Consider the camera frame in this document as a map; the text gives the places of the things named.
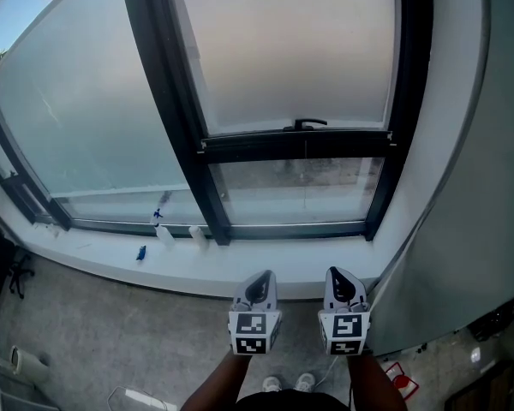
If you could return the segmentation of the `person's right white shoe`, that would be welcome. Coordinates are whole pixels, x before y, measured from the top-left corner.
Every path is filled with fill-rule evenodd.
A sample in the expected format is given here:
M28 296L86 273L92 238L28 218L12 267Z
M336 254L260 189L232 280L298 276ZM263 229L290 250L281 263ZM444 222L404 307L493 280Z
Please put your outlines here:
M297 379L293 390L311 393L316 386L315 376L311 372L305 372Z

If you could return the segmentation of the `black equipment pile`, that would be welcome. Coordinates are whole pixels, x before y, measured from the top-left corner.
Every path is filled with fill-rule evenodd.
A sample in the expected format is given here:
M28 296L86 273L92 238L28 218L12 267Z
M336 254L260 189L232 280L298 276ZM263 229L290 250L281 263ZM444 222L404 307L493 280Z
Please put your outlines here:
M507 302L467 326L477 342L485 342L502 333L514 320L514 301Z

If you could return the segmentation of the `person's black clothing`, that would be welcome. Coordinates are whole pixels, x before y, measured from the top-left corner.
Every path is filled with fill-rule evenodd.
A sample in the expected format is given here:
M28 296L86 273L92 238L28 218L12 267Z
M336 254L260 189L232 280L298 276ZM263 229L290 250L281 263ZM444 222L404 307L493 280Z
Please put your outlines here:
M240 399L231 411L347 411L337 398L320 392L281 390Z

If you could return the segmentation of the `small white bottle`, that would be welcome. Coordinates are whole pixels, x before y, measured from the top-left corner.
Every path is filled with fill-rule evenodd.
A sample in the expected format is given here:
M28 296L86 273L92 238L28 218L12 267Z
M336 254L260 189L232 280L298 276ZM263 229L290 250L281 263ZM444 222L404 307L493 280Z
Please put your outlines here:
M192 225L188 228L188 232L201 251L206 251L209 248L209 241L200 226Z

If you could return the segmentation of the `grey storage box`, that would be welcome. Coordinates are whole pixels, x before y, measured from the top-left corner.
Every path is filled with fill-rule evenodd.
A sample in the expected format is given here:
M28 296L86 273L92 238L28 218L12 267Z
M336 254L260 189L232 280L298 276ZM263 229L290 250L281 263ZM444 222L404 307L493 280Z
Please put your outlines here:
M0 411L60 411L36 386L0 370Z

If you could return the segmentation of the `person's right forearm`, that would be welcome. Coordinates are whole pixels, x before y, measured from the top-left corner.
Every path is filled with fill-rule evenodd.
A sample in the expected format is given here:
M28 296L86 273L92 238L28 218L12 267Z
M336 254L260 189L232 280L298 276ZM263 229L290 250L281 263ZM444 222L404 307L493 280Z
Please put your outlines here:
M356 411L408 411L393 382L372 354L347 358Z

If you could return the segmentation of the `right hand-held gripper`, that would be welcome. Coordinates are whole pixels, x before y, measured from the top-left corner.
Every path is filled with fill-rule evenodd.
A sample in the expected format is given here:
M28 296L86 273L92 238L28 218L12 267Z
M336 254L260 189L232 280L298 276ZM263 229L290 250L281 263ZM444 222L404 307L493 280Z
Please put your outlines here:
M370 309L365 285L358 278L335 266L326 272L323 309L318 318L327 354L362 353L370 326Z

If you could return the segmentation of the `spray bottle with blue trigger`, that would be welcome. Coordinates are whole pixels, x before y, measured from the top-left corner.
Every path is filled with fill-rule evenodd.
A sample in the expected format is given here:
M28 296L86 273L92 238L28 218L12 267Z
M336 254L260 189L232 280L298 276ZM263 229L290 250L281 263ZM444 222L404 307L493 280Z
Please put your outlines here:
M152 215L151 223L155 228L156 236L162 242L162 244L167 249L172 249L175 247L176 241L170 231L161 224L162 219L163 215L160 212L160 208L157 208Z

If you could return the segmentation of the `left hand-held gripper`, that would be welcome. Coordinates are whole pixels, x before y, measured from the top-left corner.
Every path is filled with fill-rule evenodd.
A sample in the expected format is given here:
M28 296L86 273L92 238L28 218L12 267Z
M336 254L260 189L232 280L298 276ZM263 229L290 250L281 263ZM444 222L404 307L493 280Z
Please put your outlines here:
M240 283L228 318L233 354L253 356L270 352L281 322L273 271L258 272Z

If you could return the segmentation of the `white cylindrical bin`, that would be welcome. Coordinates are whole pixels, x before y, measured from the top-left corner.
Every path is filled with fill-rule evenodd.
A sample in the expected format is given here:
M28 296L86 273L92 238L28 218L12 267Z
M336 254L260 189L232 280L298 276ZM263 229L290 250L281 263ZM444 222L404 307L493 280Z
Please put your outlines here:
M13 374L23 377L33 383L44 382L49 378L49 367L30 352L17 346L12 346L9 354L9 362Z

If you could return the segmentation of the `pale partition panel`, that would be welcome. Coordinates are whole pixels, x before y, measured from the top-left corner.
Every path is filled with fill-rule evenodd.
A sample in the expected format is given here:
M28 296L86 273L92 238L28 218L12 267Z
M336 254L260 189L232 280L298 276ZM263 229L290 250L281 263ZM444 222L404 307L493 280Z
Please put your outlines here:
M487 65L457 160L372 314L377 355L514 299L514 0L490 0Z

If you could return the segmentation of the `red and white sign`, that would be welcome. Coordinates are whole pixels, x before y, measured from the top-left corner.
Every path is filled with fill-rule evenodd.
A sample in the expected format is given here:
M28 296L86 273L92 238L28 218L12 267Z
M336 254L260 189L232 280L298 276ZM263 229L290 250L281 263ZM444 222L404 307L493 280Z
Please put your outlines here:
M420 385L395 362L385 369L385 374L392 381L405 401L408 401L420 388Z

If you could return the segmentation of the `brown box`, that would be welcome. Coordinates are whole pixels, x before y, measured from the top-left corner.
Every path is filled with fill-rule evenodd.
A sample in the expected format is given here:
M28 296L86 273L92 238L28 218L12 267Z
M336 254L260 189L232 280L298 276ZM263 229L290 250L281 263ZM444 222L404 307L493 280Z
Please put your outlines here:
M444 411L510 411L514 361L503 360L445 401Z

